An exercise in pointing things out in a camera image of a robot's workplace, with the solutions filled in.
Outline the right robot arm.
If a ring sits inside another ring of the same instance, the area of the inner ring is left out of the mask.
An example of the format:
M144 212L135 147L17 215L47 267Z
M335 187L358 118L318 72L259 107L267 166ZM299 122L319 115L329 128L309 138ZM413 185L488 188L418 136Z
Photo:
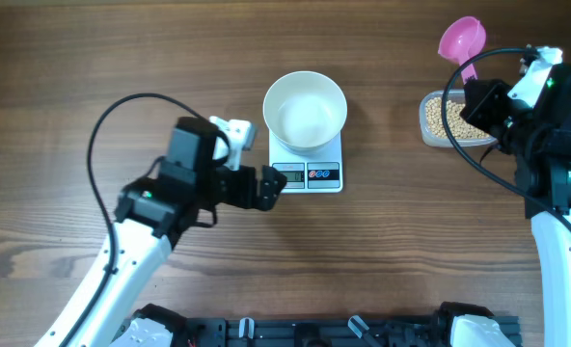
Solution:
M571 65L553 66L533 91L528 104L502 80L471 80L461 116L516 159L541 265L544 343L571 346Z

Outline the pink plastic scoop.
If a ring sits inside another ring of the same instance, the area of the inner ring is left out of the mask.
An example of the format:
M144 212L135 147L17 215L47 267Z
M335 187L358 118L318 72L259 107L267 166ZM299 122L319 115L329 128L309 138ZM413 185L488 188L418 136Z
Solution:
M438 54L462 66L479 54L486 43L486 31L473 16L464 16L453 22L440 39Z

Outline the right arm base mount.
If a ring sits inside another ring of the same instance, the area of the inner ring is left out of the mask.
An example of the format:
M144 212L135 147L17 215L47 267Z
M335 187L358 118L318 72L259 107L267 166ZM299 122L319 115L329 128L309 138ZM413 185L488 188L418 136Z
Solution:
M519 319L495 316L487 307L443 302L431 320L432 346L516 347L523 345Z

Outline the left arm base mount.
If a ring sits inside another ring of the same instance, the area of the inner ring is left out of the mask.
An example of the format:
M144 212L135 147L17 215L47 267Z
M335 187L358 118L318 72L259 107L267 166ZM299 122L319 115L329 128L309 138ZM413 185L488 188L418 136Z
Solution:
M125 318L110 347L178 347L188 345L187 319L154 304Z

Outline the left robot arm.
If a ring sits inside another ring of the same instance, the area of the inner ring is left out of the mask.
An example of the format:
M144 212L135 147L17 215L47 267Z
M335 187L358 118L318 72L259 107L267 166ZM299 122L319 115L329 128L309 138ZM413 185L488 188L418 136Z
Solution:
M181 118L166 155L124 186L100 253L40 346L108 346L180 236L220 203L268 211L285 188L276 169L241 165L256 127L246 120Z

